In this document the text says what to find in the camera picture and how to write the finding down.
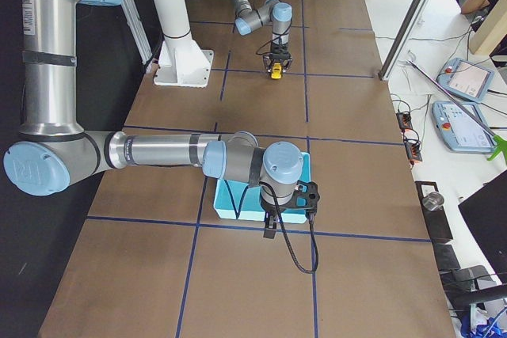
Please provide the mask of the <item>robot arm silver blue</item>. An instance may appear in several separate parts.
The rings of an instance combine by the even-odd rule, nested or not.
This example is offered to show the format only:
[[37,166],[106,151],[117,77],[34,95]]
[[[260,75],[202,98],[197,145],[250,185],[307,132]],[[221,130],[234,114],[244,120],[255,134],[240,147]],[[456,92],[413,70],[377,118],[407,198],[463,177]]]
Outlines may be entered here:
[[281,0],[265,0],[263,6],[255,9],[249,0],[230,1],[234,6],[235,28],[240,35],[246,36],[266,25],[272,26],[272,39],[267,43],[269,50],[265,53],[257,51],[256,54],[262,57],[270,78],[281,79],[292,64],[288,50],[292,6]]
[[[265,57],[268,73],[292,60],[288,33],[292,8],[266,0],[252,9],[248,0],[231,0],[241,35],[271,24],[274,41]],[[7,149],[3,165],[10,181],[33,196],[61,192],[109,169],[133,165],[201,167],[207,177],[247,184],[235,208],[242,210],[248,188],[261,188],[264,237],[273,238],[287,209],[309,209],[310,184],[300,180],[303,154],[289,142],[260,148],[248,132],[233,135],[126,135],[122,131],[85,131],[76,120],[76,5],[116,6],[122,0],[22,0],[25,91],[20,136]],[[162,80],[157,85],[205,87],[212,51],[192,37],[185,0],[154,0],[162,26]]]

